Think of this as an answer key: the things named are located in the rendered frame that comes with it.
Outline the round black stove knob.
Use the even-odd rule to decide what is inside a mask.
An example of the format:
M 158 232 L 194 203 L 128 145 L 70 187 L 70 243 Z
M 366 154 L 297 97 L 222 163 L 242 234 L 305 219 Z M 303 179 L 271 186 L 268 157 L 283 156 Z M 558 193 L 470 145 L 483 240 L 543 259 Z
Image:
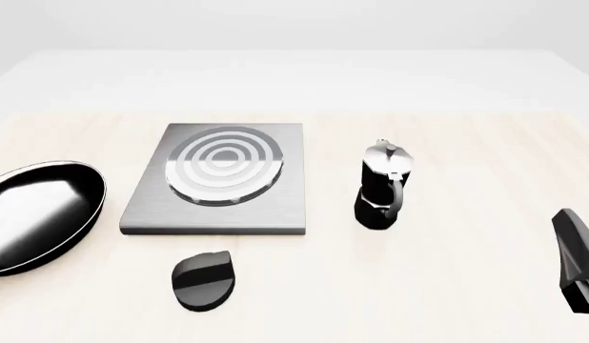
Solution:
M 179 304 L 197 313 L 211 311 L 231 296 L 234 266 L 228 251 L 205 252 L 178 262 L 172 272 L 172 288 Z

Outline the black frying pan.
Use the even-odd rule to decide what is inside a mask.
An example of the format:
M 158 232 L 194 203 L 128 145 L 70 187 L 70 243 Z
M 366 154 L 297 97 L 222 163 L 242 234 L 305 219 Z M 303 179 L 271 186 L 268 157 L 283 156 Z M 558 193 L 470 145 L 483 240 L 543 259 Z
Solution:
M 82 162 L 41 162 L 0 175 L 0 276 L 40 268 L 77 245 L 106 196 L 102 173 Z

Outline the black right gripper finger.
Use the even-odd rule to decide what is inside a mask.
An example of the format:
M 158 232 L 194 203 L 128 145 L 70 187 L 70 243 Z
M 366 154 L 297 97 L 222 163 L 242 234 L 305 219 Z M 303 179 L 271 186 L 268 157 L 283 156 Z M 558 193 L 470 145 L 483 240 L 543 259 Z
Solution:
M 589 279 L 589 228 L 570 208 L 563 208 L 552 218 L 556 234 L 561 286 Z

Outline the black moka pot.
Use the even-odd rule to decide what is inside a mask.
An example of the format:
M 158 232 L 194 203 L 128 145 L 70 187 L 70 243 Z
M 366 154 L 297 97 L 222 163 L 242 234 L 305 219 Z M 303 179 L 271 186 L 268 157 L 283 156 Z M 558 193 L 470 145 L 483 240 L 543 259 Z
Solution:
M 384 231 L 397 220 L 403 189 L 413 170 L 414 158 L 386 139 L 364 153 L 361 187 L 355 200 L 355 219 L 365 228 Z

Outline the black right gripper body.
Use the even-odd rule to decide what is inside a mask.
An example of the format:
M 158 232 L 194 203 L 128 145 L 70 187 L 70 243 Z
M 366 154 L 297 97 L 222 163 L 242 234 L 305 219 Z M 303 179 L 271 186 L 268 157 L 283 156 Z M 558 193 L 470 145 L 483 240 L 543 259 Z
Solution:
M 589 279 L 573 281 L 561 292 L 573 313 L 589 314 Z

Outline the flat grey stove plate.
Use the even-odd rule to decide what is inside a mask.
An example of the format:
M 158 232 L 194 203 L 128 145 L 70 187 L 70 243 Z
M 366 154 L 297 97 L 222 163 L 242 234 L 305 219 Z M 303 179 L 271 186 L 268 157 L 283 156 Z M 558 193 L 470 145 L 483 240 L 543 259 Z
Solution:
M 304 234 L 302 125 L 168 125 L 119 228 L 124 234 Z

